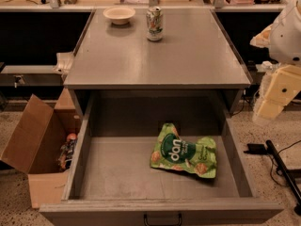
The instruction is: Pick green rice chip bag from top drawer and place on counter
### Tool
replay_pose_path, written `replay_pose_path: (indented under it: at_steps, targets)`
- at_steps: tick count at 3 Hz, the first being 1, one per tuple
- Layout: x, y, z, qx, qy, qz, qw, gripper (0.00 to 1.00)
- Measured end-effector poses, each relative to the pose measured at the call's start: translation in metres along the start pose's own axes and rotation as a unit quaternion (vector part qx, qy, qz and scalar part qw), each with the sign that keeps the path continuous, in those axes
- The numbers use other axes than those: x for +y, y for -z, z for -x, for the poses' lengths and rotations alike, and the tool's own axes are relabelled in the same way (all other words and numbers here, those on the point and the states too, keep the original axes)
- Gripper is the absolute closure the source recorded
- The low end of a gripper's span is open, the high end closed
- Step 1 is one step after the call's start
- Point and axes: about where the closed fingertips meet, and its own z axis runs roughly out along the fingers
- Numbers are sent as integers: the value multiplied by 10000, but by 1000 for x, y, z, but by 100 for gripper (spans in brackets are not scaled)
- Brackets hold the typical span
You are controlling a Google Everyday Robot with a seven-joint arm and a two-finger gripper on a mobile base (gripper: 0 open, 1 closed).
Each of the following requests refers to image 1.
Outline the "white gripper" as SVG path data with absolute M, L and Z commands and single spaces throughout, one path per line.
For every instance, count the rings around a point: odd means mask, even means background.
M 250 44 L 259 48 L 267 48 L 270 45 L 271 25 L 268 25 L 263 31 L 254 36 Z M 256 101 L 253 111 L 254 120 L 273 120 L 301 91 L 301 68 L 294 65 L 287 65 L 278 68 L 272 73 L 272 80 L 264 95 Z

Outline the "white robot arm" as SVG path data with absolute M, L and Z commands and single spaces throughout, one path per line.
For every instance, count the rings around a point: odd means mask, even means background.
M 267 48 L 279 63 L 262 78 L 253 121 L 264 125 L 274 120 L 301 91 L 301 1 L 291 0 L 274 22 L 252 38 L 250 44 Z

